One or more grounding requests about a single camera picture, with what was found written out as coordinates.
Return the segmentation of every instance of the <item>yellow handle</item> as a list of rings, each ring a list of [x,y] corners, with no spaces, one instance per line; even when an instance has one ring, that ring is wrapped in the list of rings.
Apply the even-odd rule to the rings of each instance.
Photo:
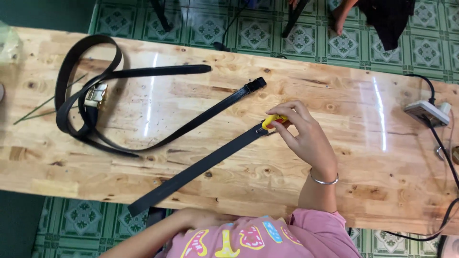
[[[272,121],[276,121],[276,122],[279,122],[279,123],[284,123],[287,120],[288,120],[288,117],[286,117],[286,116],[282,116],[282,115],[278,115],[278,114],[270,115],[269,117],[267,117],[265,119],[265,121],[263,121],[263,124],[261,124],[261,126],[263,127],[263,129],[269,130],[269,129],[274,128],[273,125],[270,125],[270,123]]]

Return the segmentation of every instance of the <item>power strip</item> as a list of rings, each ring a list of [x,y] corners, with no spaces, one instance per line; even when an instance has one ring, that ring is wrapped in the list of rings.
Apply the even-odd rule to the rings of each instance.
[[[430,120],[433,127],[446,126],[449,124],[449,116],[447,114],[424,100],[409,104],[403,111],[426,126],[429,126],[429,123],[425,120],[423,115]]]

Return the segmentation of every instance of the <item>wooden table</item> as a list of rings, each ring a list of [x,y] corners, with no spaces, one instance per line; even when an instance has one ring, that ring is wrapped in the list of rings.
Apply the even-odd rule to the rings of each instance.
[[[13,123],[54,94],[69,48],[84,34],[17,28],[17,64],[0,67],[6,96],[0,106],[0,188],[31,194],[131,203],[245,132],[284,101],[308,105],[339,159],[338,210],[348,226],[428,233],[438,229],[457,196],[451,172],[433,152],[426,127],[406,115],[408,103],[428,99],[427,84],[401,75],[116,39],[124,68],[207,64],[210,73],[108,81],[99,128],[129,148],[150,146],[250,79],[267,86],[175,142],[142,159],[107,154],[58,130],[55,115]],[[88,51],[74,78],[77,90],[108,65],[114,48]],[[433,82],[437,102],[459,115],[458,86]],[[52,101],[38,111],[54,110]],[[75,126],[81,120],[73,109]],[[438,129],[442,139],[450,128]],[[454,143],[458,143],[457,134]],[[287,217],[310,166],[279,135],[263,137],[161,202],[164,208],[200,207],[247,216]],[[445,233],[457,233],[453,219]]]

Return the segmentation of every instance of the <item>silver bangle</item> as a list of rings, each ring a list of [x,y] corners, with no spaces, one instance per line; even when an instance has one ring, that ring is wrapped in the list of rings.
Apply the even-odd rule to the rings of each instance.
[[[311,176],[311,178],[312,178],[314,181],[316,181],[317,183],[322,184],[322,185],[334,185],[334,184],[336,184],[336,183],[338,182],[338,180],[339,180],[339,178],[340,178],[339,175],[338,175],[338,173],[336,173],[336,179],[335,179],[335,181],[330,182],[330,183],[322,182],[322,181],[319,181],[319,180],[315,179],[315,178],[313,177],[313,174],[311,173],[311,171],[312,171],[312,169],[309,171],[309,175]]]

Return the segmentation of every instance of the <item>belt buckle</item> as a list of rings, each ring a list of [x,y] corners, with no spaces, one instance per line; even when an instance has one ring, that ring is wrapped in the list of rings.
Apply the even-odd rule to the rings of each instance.
[[[105,99],[105,92],[107,90],[107,84],[96,84],[94,85],[86,95],[84,104],[90,107],[96,107],[99,109]]]

